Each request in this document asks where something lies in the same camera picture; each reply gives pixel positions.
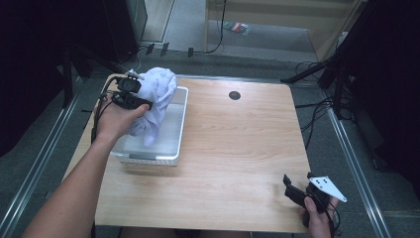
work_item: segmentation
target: forearm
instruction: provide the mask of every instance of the forearm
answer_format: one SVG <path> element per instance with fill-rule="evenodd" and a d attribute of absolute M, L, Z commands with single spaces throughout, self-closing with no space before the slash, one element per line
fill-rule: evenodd
<path fill-rule="evenodd" d="M 25 237 L 88 237 L 115 140 L 98 138 L 27 228 Z"/>

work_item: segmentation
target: white cloth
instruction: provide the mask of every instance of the white cloth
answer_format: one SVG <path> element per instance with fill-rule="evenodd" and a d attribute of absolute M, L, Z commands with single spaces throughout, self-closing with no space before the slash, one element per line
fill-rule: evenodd
<path fill-rule="evenodd" d="M 132 136 L 144 136 L 144 146 L 150 146 L 158 137 L 158 130 L 163 121 L 166 107 L 173 98 L 177 87 L 176 75 L 167 68 L 154 67 L 146 73 L 140 73 L 144 79 L 138 97 L 153 103 L 152 109 L 138 118 L 130 129 Z"/>

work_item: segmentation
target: table top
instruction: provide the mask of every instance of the table top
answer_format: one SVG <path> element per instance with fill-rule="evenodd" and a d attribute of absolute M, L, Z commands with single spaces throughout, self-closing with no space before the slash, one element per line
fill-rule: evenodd
<path fill-rule="evenodd" d="M 110 156 L 96 224 L 305 232 L 282 183 L 287 174 L 303 189 L 310 171 L 290 88 L 187 77 L 178 85 L 189 90 L 178 166 Z M 66 174 L 87 151 L 92 125 L 90 118 Z"/>

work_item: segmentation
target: wrist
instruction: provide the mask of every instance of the wrist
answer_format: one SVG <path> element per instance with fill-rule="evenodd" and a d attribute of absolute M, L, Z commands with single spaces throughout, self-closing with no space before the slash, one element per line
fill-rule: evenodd
<path fill-rule="evenodd" d="M 101 144 L 106 147 L 113 148 L 115 143 L 117 143 L 117 141 L 118 141 L 118 137 L 99 134 L 96 136 L 95 141 L 93 143 Z"/>

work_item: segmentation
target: black curtain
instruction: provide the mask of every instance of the black curtain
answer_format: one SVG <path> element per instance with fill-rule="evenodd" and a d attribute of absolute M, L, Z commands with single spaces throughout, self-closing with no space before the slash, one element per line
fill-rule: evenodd
<path fill-rule="evenodd" d="M 375 2 L 346 57 L 351 91 L 384 140 L 375 152 L 420 194 L 420 1 Z"/>
<path fill-rule="evenodd" d="M 56 68 L 65 46 L 61 27 L 45 1 L 0 3 L 0 156 L 13 149 L 63 88 Z"/>

